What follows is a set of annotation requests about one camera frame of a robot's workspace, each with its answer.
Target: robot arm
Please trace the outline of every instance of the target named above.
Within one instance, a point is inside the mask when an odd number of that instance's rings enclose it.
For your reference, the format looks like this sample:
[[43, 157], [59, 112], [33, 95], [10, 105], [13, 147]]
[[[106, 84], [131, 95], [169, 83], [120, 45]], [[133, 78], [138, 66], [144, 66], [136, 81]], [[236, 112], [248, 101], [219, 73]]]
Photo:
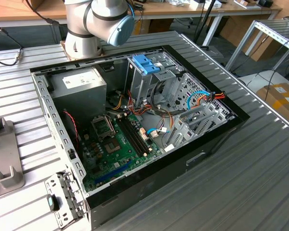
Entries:
[[131, 36], [134, 19], [125, 0], [65, 0], [68, 34], [66, 52], [76, 59], [101, 53], [99, 38], [113, 46]]

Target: blue drive latch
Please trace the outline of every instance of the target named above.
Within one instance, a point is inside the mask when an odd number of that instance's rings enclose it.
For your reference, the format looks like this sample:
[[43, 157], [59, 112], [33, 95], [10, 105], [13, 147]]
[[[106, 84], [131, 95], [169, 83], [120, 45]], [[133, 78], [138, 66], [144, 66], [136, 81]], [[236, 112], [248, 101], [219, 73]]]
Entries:
[[160, 69], [154, 66], [151, 60], [148, 59], [144, 54], [134, 55], [133, 60], [139, 68], [143, 69], [146, 75], [160, 71]]

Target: motherboard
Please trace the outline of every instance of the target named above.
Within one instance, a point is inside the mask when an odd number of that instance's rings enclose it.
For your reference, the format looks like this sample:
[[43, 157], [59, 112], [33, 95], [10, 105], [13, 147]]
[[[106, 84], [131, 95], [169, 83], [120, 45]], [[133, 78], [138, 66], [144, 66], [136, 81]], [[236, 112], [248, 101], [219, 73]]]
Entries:
[[132, 114], [119, 118], [99, 116], [86, 132], [80, 148], [87, 172], [83, 181], [87, 192], [161, 155]]

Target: blue cable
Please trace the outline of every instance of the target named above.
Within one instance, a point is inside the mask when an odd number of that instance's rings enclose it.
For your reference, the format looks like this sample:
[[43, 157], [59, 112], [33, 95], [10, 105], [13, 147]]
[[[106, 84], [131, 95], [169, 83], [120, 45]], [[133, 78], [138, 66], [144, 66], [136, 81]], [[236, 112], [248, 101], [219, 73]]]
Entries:
[[191, 101], [191, 98], [192, 98], [192, 96], [193, 95], [195, 95], [195, 94], [198, 94], [198, 93], [201, 93], [201, 94], [205, 94], [205, 95], [210, 95], [210, 93], [208, 93], [207, 91], [205, 91], [205, 90], [199, 90], [199, 91], [195, 91], [193, 94], [191, 94], [188, 98], [187, 98], [187, 109], [188, 110], [191, 110], [191, 107], [190, 107], [190, 101]]
[[147, 134], [149, 135], [152, 131], [161, 131], [161, 130], [159, 130], [157, 128], [151, 128], [147, 131]]
[[128, 6], [130, 7], [130, 9], [131, 9], [131, 13], [132, 13], [132, 15], [133, 15], [133, 18], [135, 18], [135, 12], [134, 12], [133, 7], [132, 7], [129, 3], [127, 3], [127, 4], [128, 4]]

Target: slotted aluminum surface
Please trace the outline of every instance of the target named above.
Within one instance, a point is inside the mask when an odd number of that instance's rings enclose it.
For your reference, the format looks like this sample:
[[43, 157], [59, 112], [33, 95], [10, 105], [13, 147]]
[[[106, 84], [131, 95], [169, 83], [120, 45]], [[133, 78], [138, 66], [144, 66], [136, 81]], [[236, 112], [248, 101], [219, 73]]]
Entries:
[[[133, 36], [107, 54], [169, 44], [250, 116], [243, 129], [196, 168], [110, 220], [100, 231], [289, 230], [289, 127], [184, 36]], [[12, 62], [14, 51], [0, 51]], [[65, 169], [42, 116], [29, 68], [67, 59], [59, 45], [25, 49], [0, 66], [0, 116], [16, 125], [26, 183], [0, 197], [0, 230], [58, 230], [44, 180]], [[84, 219], [69, 227], [78, 231]]]
[[255, 27], [289, 49], [289, 21], [284, 19], [259, 20]]

